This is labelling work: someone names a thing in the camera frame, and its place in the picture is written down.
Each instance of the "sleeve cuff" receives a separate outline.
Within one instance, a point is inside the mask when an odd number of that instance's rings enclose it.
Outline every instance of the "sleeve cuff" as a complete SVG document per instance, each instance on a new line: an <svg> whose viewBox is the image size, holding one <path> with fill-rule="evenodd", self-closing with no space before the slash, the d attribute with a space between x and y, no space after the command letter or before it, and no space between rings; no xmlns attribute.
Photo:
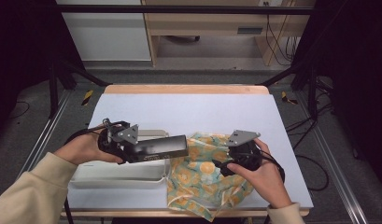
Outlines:
<svg viewBox="0 0 382 224"><path fill-rule="evenodd" d="M51 184L67 188L77 168L77 165L48 152L30 173Z"/></svg>
<svg viewBox="0 0 382 224"><path fill-rule="evenodd" d="M267 212L273 223L304 223L304 220L299 213L298 203L279 209L268 207Z"/></svg>

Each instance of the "beige sleeve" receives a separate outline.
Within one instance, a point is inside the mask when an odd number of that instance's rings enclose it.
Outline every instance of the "beige sleeve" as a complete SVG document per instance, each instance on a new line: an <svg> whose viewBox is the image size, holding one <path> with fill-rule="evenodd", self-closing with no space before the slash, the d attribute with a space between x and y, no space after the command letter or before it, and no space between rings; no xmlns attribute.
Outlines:
<svg viewBox="0 0 382 224"><path fill-rule="evenodd" d="M56 224L76 170L76 165L48 153L0 196L0 224Z"/></svg>
<svg viewBox="0 0 382 224"><path fill-rule="evenodd" d="M298 203L279 209L267 208L267 213L274 224L304 224Z"/></svg>

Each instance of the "white tray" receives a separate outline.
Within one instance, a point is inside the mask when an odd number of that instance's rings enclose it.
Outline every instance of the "white tray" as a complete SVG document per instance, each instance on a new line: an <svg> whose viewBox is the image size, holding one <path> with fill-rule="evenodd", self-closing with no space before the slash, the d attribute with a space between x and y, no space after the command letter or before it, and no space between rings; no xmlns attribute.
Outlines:
<svg viewBox="0 0 382 224"><path fill-rule="evenodd" d="M162 130L139 130L138 141L167 137ZM76 189L154 189L164 183L170 169L169 160L137 163L108 163L90 161L81 164L71 178Z"/></svg>

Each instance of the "floral cloth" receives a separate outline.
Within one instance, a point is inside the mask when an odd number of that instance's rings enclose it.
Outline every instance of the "floral cloth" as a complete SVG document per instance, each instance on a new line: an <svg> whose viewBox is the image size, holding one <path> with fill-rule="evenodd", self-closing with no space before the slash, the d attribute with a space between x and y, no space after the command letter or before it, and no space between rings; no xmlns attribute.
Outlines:
<svg viewBox="0 0 382 224"><path fill-rule="evenodd" d="M173 158L167 184L168 207L213 221L221 208L232 208L253 191L240 175L223 176L211 160L225 162L231 158L224 143L230 135L196 133L189 138L189 156ZM205 201L214 204L211 212Z"/></svg>

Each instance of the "table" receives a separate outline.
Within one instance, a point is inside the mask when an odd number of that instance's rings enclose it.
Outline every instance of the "table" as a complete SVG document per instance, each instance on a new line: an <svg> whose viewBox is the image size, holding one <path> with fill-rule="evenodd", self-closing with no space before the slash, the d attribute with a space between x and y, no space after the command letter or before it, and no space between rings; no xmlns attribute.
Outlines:
<svg viewBox="0 0 382 224"><path fill-rule="evenodd" d="M315 0L266 1L271 7L313 7ZM142 0L145 6L237 6L262 7L262 0ZM160 36L164 35L247 35L255 41L263 62L269 66L278 54L282 37L301 37L309 16L271 15L272 32L267 29L266 15L217 15L217 14L158 14L145 13L149 51L156 65Z"/></svg>
<svg viewBox="0 0 382 224"><path fill-rule="evenodd" d="M163 129L170 135L232 133L234 129L259 132L286 171L286 188L301 204L301 214L307 215L313 207L276 103L265 87L113 85L101 96L90 125L106 117L137 123L140 129ZM74 217L196 217L168 209L165 193L165 182L155 189L76 189L69 185L68 201ZM235 209L220 211L218 217L266 216L267 205L253 191Z"/></svg>

